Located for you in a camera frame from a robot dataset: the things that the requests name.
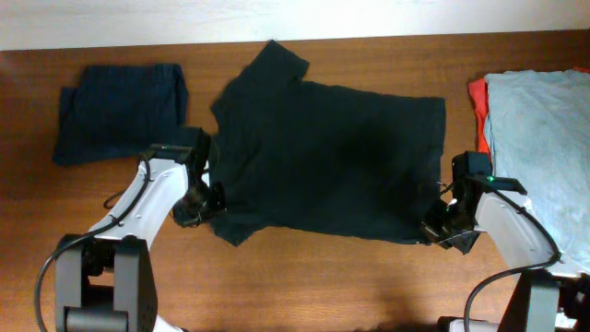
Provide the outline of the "dark green t-shirt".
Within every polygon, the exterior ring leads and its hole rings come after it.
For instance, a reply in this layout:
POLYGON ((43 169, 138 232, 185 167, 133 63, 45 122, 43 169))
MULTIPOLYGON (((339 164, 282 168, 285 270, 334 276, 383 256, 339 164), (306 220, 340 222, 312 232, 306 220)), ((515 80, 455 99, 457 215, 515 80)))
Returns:
POLYGON ((212 104, 210 178, 227 204, 214 233, 233 245, 267 227, 425 243, 444 99, 326 86, 307 69, 270 41, 212 104))

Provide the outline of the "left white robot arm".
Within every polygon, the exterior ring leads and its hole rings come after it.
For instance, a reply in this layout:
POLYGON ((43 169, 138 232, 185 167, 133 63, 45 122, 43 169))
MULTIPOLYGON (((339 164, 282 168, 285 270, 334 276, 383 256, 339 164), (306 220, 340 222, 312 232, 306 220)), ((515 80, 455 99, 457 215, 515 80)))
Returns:
POLYGON ((108 214, 60 240, 41 269, 55 267, 56 330, 175 330, 159 315, 149 249, 166 218, 192 228, 226 211, 221 184, 208 178, 211 146, 198 127, 151 146, 108 214))

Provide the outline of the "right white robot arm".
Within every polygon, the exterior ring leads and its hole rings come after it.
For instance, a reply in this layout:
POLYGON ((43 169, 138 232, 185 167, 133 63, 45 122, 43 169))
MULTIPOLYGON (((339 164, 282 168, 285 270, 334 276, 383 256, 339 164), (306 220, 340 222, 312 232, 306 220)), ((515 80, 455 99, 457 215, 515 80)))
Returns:
POLYGON ((459 317, 443 316, 440 331, 586 331, 589 272, 558 247, 536 219, 530 199, 515 179, 464 175, 448 186, 451 202, 439 200, 421 229, 444 249, 470 252, 482 233, 495 243, 507 268, 482 281, 459 317), (471 309, 491 283, 515 277, 516 286, 498 323, 477 320, 471 309))

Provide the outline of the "folded navy blue garment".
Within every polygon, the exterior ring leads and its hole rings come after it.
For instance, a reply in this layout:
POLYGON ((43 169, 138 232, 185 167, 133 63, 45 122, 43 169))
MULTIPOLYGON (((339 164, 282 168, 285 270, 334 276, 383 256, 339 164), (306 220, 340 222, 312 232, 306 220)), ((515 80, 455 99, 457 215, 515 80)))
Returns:
POLYGON ((153 144, 196 144, 186 124, 188 90, 177 64, 90 65, 78 86, 61 89, 58 165, 119 159, 153 144))

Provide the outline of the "light blue t-shirt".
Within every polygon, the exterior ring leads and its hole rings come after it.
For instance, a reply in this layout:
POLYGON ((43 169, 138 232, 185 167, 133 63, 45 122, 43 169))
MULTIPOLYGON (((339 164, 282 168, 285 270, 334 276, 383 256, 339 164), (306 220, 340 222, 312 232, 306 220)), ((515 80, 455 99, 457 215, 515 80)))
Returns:
POLYGON ((484 135, 494 173, 525 188, 559 248, 589 268, 589 76, 577 70, 487 74, 484 135))

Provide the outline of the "red garment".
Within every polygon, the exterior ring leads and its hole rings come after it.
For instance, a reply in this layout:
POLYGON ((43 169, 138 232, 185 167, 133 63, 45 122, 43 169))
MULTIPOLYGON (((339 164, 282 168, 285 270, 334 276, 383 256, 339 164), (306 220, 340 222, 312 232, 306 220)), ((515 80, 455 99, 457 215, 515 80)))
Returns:
POLYGON ((489 117, 489 92, 486 78, 481 77, 467 85, 467 91, 470 100, 473 103, 473 110, 476 119, 476 147, 477 152, 485 153, 490 160, 492 154, 490 150, 490 141, 485 138, 484 127, 489 117))

